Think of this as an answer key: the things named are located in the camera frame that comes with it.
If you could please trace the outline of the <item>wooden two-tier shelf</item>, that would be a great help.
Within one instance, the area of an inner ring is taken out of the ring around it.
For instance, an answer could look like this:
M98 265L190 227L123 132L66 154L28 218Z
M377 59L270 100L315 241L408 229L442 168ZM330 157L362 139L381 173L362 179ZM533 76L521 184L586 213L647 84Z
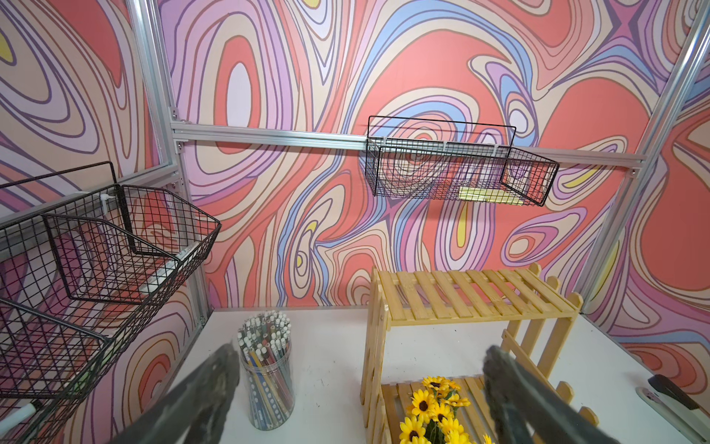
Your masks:
M556 277L541 268L371 274L371 301L362 372L361 404L369 443L399 441L401 416L421 382L384 383L386 336L404 327L419 337L445 332L455 342L445 354L471 346L482 353L501 335L501 347L531 374L548 381L578 319L582 296L562 296Z

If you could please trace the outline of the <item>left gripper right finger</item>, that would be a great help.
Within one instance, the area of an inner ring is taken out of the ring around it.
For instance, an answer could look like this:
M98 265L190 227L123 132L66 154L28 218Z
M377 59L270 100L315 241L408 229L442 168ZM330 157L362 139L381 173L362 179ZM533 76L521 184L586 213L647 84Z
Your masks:
M484 357L484 394L499 443L614 443L497 346Z

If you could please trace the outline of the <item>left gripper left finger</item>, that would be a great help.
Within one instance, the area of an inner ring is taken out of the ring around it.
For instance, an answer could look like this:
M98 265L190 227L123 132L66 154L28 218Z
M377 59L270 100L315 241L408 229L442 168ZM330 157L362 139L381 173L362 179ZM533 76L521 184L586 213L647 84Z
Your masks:
M226 343L112 442L218 443L239 384L240 358Z

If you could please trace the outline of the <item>sunflower pot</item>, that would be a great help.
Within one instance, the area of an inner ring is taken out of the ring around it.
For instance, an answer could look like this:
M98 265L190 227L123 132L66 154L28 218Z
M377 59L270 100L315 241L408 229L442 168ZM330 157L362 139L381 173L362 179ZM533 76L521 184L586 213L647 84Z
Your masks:
M383 388L395 443L495 443L480 377L427 377Z

